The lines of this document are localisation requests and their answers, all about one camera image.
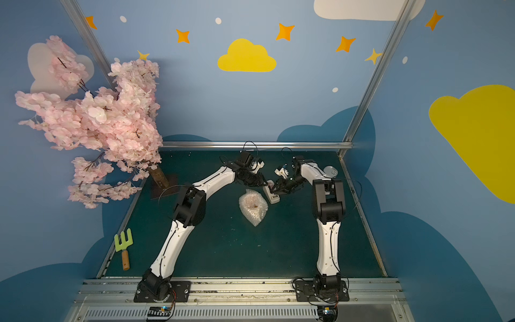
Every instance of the yellow star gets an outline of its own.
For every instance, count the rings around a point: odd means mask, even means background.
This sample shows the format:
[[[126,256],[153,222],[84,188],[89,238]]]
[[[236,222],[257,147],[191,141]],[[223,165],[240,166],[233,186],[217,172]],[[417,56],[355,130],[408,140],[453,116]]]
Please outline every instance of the yellow star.
[[[373,62],[374,62],[374,65],[375,65],[375,63],[376,63],[376,61],[377,61],[377,58],[378,58],[379,56],[381,56],[382,54],[383,54],[383,53],[379,53],[379,54],[378,54],[378,53],[376,53],[376,52],[375,52],[375,48],[373,48],[373,49],[372,49],[372,56],[370,56],[369,58],[365,59],[365,61],[367,61],[367,60],[371,60],[371,61],[373,61]]]
[[[276,40],[286,39],[289,41],[290,32],[293,30],[294,26],[285,27],[279,24],[279,34],[277,35]]]
[[[356,38],[347,39],[345,37],[341,37],[340,47],[338,47],[336,52],[339,52],[341,50],[345,50],[346,52],[349,52],[349,50],[351,50],[351,45],[352,45],[352,42],[354,42],[354,40],[356,40]]]
[[[187,44],[190,43],[190,41],[188,40],[188,34],[190,33],[189,31],[185,31],[185,32],[182,32],[182,31],[179,31],[179,29],[176,29],[177,30],[177,34],[179,34],[179,40],[177,40],[177,42],[185,42]]]
[[[443,16],[442,15],[438,15],[438,13],[436,12],[435,10],[435,13],[433,13],[433,17],[431,18],[431,20],[429,20],[429,22],[426,24],[426,27],[431,27],[431,31],[432,30],[435,30],[435,27],[436,27],[436,24],[440,21],[440,19],[442,19]]]
[[[150,54],[143,55],[142,53],[140,53],[139,50],[138,50],[138,53],[140,54],[140,59],[143,59],[143,60],[147,60],[147,56],[150,55]]]
[[[93,23],[93,16],[91,16],[91,17],[86,17],[86,21],[88,22],[88,25],[89,25],[91,28],[93,28],[93,29],[95,29],[95,30],[98,30],[98,29],[96,28],[95,24]]]

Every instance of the dark green table surface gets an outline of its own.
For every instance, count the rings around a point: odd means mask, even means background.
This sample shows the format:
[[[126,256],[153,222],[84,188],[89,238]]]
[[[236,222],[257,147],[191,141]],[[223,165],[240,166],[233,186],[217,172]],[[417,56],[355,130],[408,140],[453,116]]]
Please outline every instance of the dark green table surface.
[[[294,155],[285,150],[290,161]],[[193,183],[212,174],[221,166],[219,156],[235,160],[237,151],[164,151],[164,173],[175,173],[179,184]],[[335,152],[295,152],[313,159],[323,169],[331,165],[343,178]],[[284,159],[278,151],[261,151],[262,169],[267,179],[276,180],[273,172]],[[132,212],[127,228],[134,244],[128,247],[131,268],[122,269],[121,252],[114,254],[106,276],[141,276],[158,255],[171,226],[176,196],[150,200],[146,181]],[[243,184],[232,183],[220,189],[207,202],[204,220],[195,227],[177,259],[176,277],[312,277],[318,259],[318,227],[311,211],[311,185],[281,196],[268,205],[263,221],[254,227],[239,209],[238,199],[245,193]],[[262,188],[251,188],[261,192]],[[362,221],[345,183],[347,214],[338,239],[341,273],[347,277],[381,277],[381,270],[368,241]]]

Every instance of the yellow cloud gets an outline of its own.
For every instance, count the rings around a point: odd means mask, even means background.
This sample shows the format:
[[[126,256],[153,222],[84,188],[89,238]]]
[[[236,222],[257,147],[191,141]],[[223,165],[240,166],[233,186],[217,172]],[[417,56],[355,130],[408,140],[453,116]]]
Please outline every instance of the yellow cloud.
[[[227,55],[218,58],[218,67],[226,72],[270,72],[276,60],[261,45],[247,39],[237,39],[229,46]]]
[[[431,105],[429,117],[479,180],[515,204],[515,90],[487,85],[460,99],[444,96]]]

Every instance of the vent grille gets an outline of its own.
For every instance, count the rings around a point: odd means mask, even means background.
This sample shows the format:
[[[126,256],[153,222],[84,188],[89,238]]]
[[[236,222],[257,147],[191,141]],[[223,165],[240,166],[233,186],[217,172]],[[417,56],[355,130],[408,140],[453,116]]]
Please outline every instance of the vent grille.
[[[86,321],[144,321],[147,308],[134,307],[89,307],[85,315]]]
[[[172,319],[288,319],[318,318],[316,309],[306,306],[248,306],[248,307],[176,307]]]
[[[85,321],[160,321],[163,317],[150,317],[148,308],[141,307],[89,307]],[[318,318],[316,307],[310,306],[177,306],[170,320],[199,319],[313,319]]]

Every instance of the bubble wrap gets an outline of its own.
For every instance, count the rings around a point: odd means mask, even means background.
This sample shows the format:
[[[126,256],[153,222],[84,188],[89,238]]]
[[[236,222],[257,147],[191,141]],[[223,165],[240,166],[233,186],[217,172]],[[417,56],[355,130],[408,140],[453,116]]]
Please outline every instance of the bubble wrap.
[[[247,193],[239,198],[239,208],[243,216],[256,227],[265,217],[268,203],[263,196],[254,190],[247,189]]]

